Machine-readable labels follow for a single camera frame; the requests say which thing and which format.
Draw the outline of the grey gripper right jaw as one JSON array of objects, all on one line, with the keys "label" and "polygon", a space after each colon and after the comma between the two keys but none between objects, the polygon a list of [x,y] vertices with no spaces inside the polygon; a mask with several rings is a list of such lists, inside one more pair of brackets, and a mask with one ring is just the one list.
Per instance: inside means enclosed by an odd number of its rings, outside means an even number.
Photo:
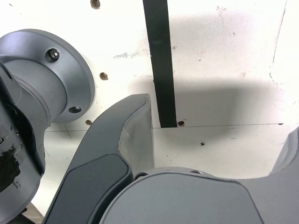
[{"label": "grey gripper right jaw", "polygon": [[296,224],[299,131],[292,131],[268,176],[226,179],[193,172],[154,172],[110,203],[102,224]]}]

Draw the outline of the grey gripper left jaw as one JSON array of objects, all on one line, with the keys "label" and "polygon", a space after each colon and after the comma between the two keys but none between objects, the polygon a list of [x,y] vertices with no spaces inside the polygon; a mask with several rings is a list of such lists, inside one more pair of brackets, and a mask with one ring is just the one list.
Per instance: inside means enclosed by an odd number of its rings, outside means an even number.
[{"label": "grey gripper left jaw", "polygon": [[154,168],[149,94],[104,111],[84,135],[48,209],[46,224],[97,224],[134,176]]}]

